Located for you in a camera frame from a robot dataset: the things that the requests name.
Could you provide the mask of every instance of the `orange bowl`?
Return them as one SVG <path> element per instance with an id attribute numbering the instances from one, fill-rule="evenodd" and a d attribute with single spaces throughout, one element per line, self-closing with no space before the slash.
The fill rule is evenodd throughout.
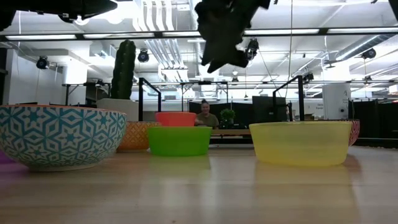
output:
<path id="1" fill-rule="evenodd" d="M 159 112 L 155 118 L 162 126 L 190 127 L 195 125 L 197 115 L 189 112 Z"/>
<path id="2" fill-rule="evenodd" d="M 149 148 L 147 130 L 160 126 L 158 122 L 128 121 L 126 134 L 118 147 L 118 152 L 144 150 Z"/>

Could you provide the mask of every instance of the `blue patterned bowl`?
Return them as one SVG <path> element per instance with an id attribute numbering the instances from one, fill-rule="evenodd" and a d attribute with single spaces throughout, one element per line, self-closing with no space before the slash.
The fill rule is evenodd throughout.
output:
<path id="1" fill-rule="evenodd" d="M 116 151 L 126 114 L 71 106 L 0 106 L 0 150 L 36 171 L 95 166 Z"/>

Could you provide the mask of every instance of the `white planter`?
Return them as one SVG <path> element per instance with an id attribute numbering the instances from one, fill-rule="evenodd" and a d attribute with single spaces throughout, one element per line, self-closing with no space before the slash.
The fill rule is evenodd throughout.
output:
<path id="1" fill-rule="evenodd" d="M 99 109 L 120 111 L 127 114 L 127 121 L 138 121 L 138 103 L 131 100 L 105 98 L 97 101 Z"/>

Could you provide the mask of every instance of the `ceiling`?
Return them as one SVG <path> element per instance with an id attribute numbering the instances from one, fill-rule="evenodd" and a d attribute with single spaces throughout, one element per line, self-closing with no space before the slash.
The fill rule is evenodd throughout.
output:
<path id="1" fill-rule="evenodd" d="M 279 0 L 277 5 L 272 4 L 269 10 L 259 9 L 252 20 L 253 29 L 280 29 L 280 28 L 314 28 L 314 27 L 380 27 L 380 26 L 396 26 L 397 21 L 387 1 L 378 0 L 377 3 L 371 4 L 370 0 L 293 0 L 293 11 L 291 18 L 291 2 L 289 0 Z M 67 24 L 62 22 L 57 16 L 44 15 L 40 16 L 31 12 L 18 12 L 14 18 L 12 26 L 0 32 L 0 34 L 61 34 L 61 33 L 96 33 L 96 32 L 126 32 L 137 31 L 132 25 L 133 18 L 136 13 L 128 5 L 122 8 L 117 16 L 122 17 L 119 24 L 112 24 L 106 16 L 99 19 L 90 19 L 84 25 Z M 188 1 L 177 0 L 172 1 L 172 24 L 176 30 L 192 30 L 193 18 L 189 9 Z M 155 23 L 155 2 L 153 9 L 153 21 Z M 143 16 L 146 17 L 146 7 L 144 7 Z M 334 35 L 334 36 L 308 36 L 308 37 L 260 37 L 257 38 L 260 44 L 260 53 L 252 61 L 252 65 L 248 68 L 238 68 L 230 65 L 220 69 L 220 75 L 217 80 L 230 81 L 234 76 L 233 71 L 237 71 L 239 81 L 261 81 L 270 80 L 269 73 L 273 79 L 277 81 L 286 81 L 289 74 L 296 72 L 306 63 L 313 60 L 320 53 L 336 52 L 346 48 L 356 42 L 363 36 L 360 35 Z M 107 40 L 101 42 L 103 46 L 114 45 L 116 48 L 121 40 Z M 146 49 L 144 40 L 134 40 L 137 49 Z M 238 45 L 245 48 L 249 42 L 249 38 Z M 188 77 L 190 80 L 198 80 L 200 72 L 198 71 L 198 62 L 196 57 L 195 43 L 191 39 L 177 39 L 178 48 L 181 53 L 184 65 L 188 68 Z M 34 52 L 35 50 L 49 49 L 66 49 L 75 55 L 85 59 L 89 67 L 88 78 L 102 78 L 110 80 L 112 78 L 113 61 L 107 61 L 103 58 L 88 55 L 87 49 L 93 41 L 62 41 L 62 42 L 22 42 L 21 49 L 25 52 Z M 347 62 L 350 68 L 350 74 L 347 80 L 361 80 L 367 74 L 377 73 L 383 68 L 397 66 L 396 58 L 398 53 L 398 35 L 375 46 L 377 56 L 374 59 L 367 59 L 366 66 L 361 58 L 351 58 Z M 315 79 L 321 79 L 321 61 L 311 68 L 315 75 Z M 146 63 L 140 63 L 136 60 L 136 73 L 140 77 L 145 77 L 150 82 L 161 82 L 158 76 L 159 62 L 150 54 L 150 59 Z M 377 79 L 398 78 L 397 70 L 391 70 Z M 274 85 L 238 85 L 233 88 L 271 88 Z M 374 91 L 380 91 L 388 85 L 379 85 Z"/>

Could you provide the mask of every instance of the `cactus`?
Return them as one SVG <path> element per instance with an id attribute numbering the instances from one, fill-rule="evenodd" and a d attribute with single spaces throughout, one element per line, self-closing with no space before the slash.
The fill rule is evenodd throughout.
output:
<path id="1" fill-rule="evenodd" d="M 136 46 L 134 42 L 125 40 L 116 53 L 111 88 L 112 99 L 130 100 L 135 60 Z"/>

